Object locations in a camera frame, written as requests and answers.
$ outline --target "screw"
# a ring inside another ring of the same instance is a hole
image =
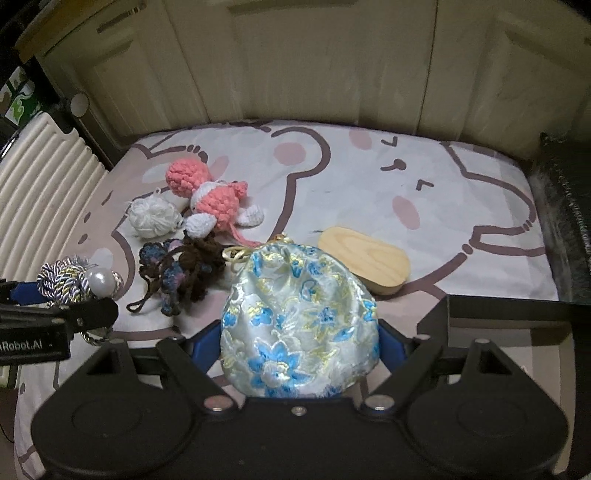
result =
[[[234,401],[225,395],[213,395],[203,402],[203,406],[211,411],[224,411],[234,406]]]
[[[365,399],[365,405],[375,411],[389,410],[394,404],[394,399],[387,395],[372,395]]]
[[[291,409],[291,412],[296,416],[296,417],[303,417],[304,415],[306,415],[306,413],[308,413],[308,409],[306,407],[293,407]]]

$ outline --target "triangular cutout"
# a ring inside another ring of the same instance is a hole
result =
[[[511,375],[511,370],[493,352],[482,352],[479,371],[483,374]]]
[[[87,375],[110,375],[118,374],[119,372],[121,372],[121,366],[117,351],[109,350],[103,358],[95,363]]]

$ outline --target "brown crochet item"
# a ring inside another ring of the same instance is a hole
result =
[[[139,275],[148,284],[148,290],[143,299],[126,308],[138,313],[146,301],[160,291],[161,312],[171,317],[180,314],[180,303],[184,299],[203,300],[207,287],[223,275],[226,267],[222,257],[224,247],[212,233],[204,239],[193,239],[187,231],[182,240],[144,244],[139,251]]]

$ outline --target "oval wooden block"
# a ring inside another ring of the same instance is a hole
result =
[[[410,275],[410,262],[403,250],[348,228],[326,229],[318,248],[343,262],[371,293],[392,295]]]

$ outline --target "cabinet door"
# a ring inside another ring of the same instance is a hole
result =
[[[591,140],[591,25],[555,0],[439,2],[418,133],[529,158]]]
[[[436,0],[165,0],[212,121],[414,133]]]
[[[149,132],[208,121],[161,0],[109,5],[42,65],[65,97],[88,95],[92,118],[83,123],[90,130],[96,121],[119,150]]]

